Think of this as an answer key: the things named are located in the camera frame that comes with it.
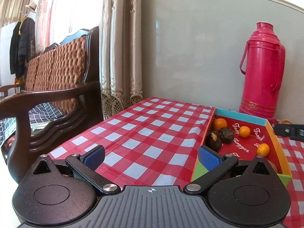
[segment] tangerine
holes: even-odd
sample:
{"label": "tangerine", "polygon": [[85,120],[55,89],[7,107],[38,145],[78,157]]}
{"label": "tangerine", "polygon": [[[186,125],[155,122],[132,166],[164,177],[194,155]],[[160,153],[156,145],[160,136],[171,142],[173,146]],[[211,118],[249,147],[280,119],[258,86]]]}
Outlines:
{"label": "tangerine", "polygon": [[275,172],[278,173],[278,169],[277,169],[277,167],[274,165],[274,163],[272,163],[272,162],[270,162],[270,161],[268,161],[268,162],[269,162],[269,164],[271,165],[271,167],[275,170]]}
{"label": "tangerine", "polygon": [[240,127],[240,137],[247,138],[250,135],[250,128],[247,126]]}
{"label": "tangerine", "polygon": [[270,152],[270,147],[266,143],[260,144],[256,151],[258,155],[262,155],[264,157],[267,157],[269,152]]}
{"label": "tangerine", "polygon": [[281,120],[279,123],[281,123],[281,124],[292,124],[292,122],[291,121],[289,121],[289,120]]}
{"label": "tangerine", "polygon": [[226,128],[228,127],[227,121],[223,118],[217,118],[213,121],[213,129],[215,131],[220,131],[221,128]]}

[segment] coat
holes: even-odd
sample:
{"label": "coat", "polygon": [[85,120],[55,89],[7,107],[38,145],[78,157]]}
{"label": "coat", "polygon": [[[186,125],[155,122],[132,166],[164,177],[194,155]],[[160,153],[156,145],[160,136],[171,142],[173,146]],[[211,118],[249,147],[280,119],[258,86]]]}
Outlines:
{"label": "coat", "polygon": [[26,18],[20,27],[20,39],[18,48],[19,71],[16,70],[16,78],[24,74],[25,61],[28,63],[35,55],[35,22],[32,18]]}
{"label": "coat", "polygon": [[11,39],[11,46],[9,51],[9,68],[11,74],[16,73],[16,66],[18,65],[18,49],[19,49],[19,28],[21,22],[18,22],[13,30],[13,36]]}

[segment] red checkered tablecloth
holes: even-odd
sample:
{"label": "red checkered tablecloth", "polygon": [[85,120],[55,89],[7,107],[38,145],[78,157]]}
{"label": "red checkered tablecloth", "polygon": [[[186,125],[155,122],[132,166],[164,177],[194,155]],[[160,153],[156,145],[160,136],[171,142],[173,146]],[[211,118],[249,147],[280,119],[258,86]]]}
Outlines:
{"label": "red checkered tablecloth", "polygon": [[292,181],[287,185],[291,207],[284,225],[288,228],[304,228],[304,142],[279,138],[285,152]]}
{"label": "red checkered tablecloth", "polygon": [[49,153],[52,159],[103,145],[96,172],[124,185],[180,185],[191,181],[197,150],[215,108],[148,98],[84,131]]}

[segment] metal screw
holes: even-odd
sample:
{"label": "metal screw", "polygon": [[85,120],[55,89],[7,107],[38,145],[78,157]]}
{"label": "metal screw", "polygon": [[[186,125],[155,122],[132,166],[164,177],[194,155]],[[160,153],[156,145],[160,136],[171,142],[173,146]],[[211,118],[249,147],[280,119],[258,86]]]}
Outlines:
{"label": "metal screw", "polygon": [[102,187],[102,189],[107,192],[115,191],[115,190],[117,190],[117,188],[118,188],[118,186],[113,183],[108,183]]}
{"label": "metal screw", "polygon": [[186,186],[186,189],[189,190],[189,191],[194,192],[194,191],[200,190],[201,187],[200,187],[198,184],[191,183],[191,184],[188,184],[188,185]]}

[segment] ridged black surface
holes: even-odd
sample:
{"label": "ridged black surface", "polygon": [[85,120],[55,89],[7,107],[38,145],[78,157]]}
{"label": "ridged black surface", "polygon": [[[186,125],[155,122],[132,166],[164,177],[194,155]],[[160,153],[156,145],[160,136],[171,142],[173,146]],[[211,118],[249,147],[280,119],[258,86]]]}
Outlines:
{"label": "ridged black surface", "polygon": [[[30,228],[21,225],[19,228]],[[86,217],[66,228],[220,228],[234,227],[215,217],[198,196],[177,186],[127,186],[105,196]]]}

